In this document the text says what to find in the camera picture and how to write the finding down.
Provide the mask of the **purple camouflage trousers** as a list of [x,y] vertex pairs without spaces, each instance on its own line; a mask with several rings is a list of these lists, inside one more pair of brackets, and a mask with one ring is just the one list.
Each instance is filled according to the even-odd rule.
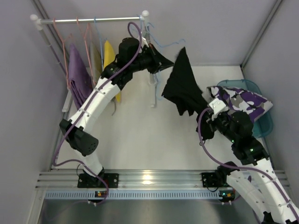
[[255,123],[272,107],[273,103],[260,94],[237,87],[209,86],[207,91],[211,98],[217,98],[226,105],[225,112],[244,112]]

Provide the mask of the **black trousers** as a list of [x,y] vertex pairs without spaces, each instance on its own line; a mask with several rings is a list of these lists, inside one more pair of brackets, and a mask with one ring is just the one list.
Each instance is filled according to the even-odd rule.
[[177,55],[162,96],[175,104],[180,116],[185,112],[189,116],[196,113],[196,121],[199,121],[200,114],[207,108],[207,101],[197,85],[185,47]]

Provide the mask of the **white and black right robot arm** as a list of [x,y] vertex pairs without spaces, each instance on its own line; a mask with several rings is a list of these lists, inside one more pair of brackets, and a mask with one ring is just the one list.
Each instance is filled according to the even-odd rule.
[[[197,118],[200,143],[210,159],[219,166],[216,173],[224,184],[234,188],[263,224],[297,224],[299,209],[292,202],[278,179],[268,153],[253,137],[253,123],[244,112],[215,115],[206,108]],[[219,131],[232,143],[235,157],[241,162],[223,163],[207,150],[204,140],[208,133]]]

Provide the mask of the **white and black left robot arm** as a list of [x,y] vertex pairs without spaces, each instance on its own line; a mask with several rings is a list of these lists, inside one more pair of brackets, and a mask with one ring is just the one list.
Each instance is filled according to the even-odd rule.
[[104,68],[87,100],[70,119],[63,119],[59,124],[65,140],[79,154],[79,163],[87,175],[96,178],[104,173],[95,153],[99,141],[91,132],[108,103],[131,81],[133,73],[147,70],[155,74],[173,65],[151,43],[142,44],[133,37],[122,40],[118,54]]

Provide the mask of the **yellow trousers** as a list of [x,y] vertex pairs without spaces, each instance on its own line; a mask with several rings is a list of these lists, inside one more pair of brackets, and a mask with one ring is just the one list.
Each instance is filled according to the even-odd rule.
[[[110,42],[107,40],[104,43],[104,63],[103,63],[103,68],[105,69],[110,63],[112,63],[115,60],[115,52],[110,44]],[[114,98],[115,103],[120,103],[121,102],[121,92],[118,93],[115,98]]]

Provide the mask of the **grey trousers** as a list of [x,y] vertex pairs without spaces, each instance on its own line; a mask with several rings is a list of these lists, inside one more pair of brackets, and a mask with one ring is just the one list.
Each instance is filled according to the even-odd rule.
[[90,47],[90,57],[91,57],[91,63],[92,63],[92,68],[93,68],[93,74],[94,74],[94,80],[97,84],[102,71],[101,68],[101,56],[100,52],[98,51],[97,47],[95,44],[91,43]]

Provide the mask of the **teal plastic bin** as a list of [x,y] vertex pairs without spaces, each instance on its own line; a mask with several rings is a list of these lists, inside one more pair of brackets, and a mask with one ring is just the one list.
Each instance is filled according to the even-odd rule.
[[[222,80],[218,86],[224,87],[237,87],[245,90],[249,90],[256,94],[262,95],[262,92],[257,84],[247,79],[239,80]],[[273,121],[271,118],[270,111],[267,111],[263,116],[261,116],[255,123],[252,130],[253,136],[255,138],[264,138],[269,135],[273,130]]]

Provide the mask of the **white and metal clothes rack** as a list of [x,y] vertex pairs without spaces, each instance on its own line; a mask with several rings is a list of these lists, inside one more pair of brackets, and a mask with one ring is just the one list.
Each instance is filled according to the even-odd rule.
[[[149,12],[147,10],[144,10],[141,15],[138,15],[137,17],[118,17],[118,18],[93,18],[93,19],[66,19],[66,20],[56,20],[56,19],[41,19],[36,14],[32,14],[30,16],[30,20],[33,22],[36,29],[41,34],[44,42],[46,45],[51,49],[52,53],[54,54],[57,63],[60,65],[63,73],[66,77],[68,77],[68,70],[67,70],[67,62],[68,62],[68,56],[67,51],[65,49],[65,42],[66,40],[62,38],[61,34],[56,28],[57,24],[80,24],[80,23],[87,23],[87,24],[96,24],[100,22],[120,22],[120,21],[136,21],[139,20],[141,23],[141,26],[139,29],[141,30],[141,36],[142,41],[144,44],[150,43],[150,31],[149,31]],[[43,27],[48,26],[49,31],[53,31],[53,38],[58,39],[58,45],[61,46],[62,52],[64,55],[64,64],[61,63],[56,51],[52,47],[50,40],[48,39],[48,36],[46,35]]]

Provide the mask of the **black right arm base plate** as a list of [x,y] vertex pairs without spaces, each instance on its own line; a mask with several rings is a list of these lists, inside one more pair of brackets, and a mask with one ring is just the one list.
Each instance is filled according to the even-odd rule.
[[221,188],[228,187],[226,176],[219,172],[201,173],[203,187],[205,188]]

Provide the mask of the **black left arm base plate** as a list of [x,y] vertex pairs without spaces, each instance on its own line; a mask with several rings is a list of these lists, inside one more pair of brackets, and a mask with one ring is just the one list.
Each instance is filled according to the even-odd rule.
[[[105,173],[102,180],[106,183],[108,188],[118,188],[119,174],[118,173]],[[79,175],[77,187],[83,188],[105,188],[105,184],[98,178],[90,176],[86,173]]]

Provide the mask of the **aluminium mounting rail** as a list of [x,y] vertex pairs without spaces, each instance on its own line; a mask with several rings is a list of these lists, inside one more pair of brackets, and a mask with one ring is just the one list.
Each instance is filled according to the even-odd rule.
[[35,190],[45,199],[100,201],[124,199],[211,199],[232,200],[234,188],[205,188],[201,173],[211,170],[107,170],[118,173],[118,188],[77,187],[81,170],[42,172]]

